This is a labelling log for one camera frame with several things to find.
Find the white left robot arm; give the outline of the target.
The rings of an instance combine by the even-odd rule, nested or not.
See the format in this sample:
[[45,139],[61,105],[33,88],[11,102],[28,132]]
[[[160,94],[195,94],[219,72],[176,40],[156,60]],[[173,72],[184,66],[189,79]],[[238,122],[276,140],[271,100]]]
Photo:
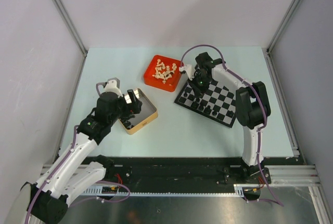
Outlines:
[[111,132],[118,119],[141,112],[142,102],[134,91],[130,89],[127,94],[130,102],[118,88],[99,96],[89,115],[74,127],[72,142],[65,152],[37,182],[28,185],[30,199],[22,223],[29,223],[31,216],[45,223],[58,223],[87,188],[98,181],[110,182],[114,178],[114,168],[99,162],[91,162],[78,174],[76,170]]

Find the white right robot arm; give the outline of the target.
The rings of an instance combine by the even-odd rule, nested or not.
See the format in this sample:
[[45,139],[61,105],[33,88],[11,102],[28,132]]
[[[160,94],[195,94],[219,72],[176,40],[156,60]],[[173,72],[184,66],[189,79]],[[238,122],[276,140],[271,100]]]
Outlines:
[[222,82],[235,95],[235,114],[243,126],[244,150],[236,176],[246,183],[254,182],[263,173],[262,130],[271,114],[265,84],[252,83],[232,71],[221,57],[213,60],[207,52],[195,58],[197,68],[186,65],[179,71],[186,73],[196,96],[202,96],[213,82]]

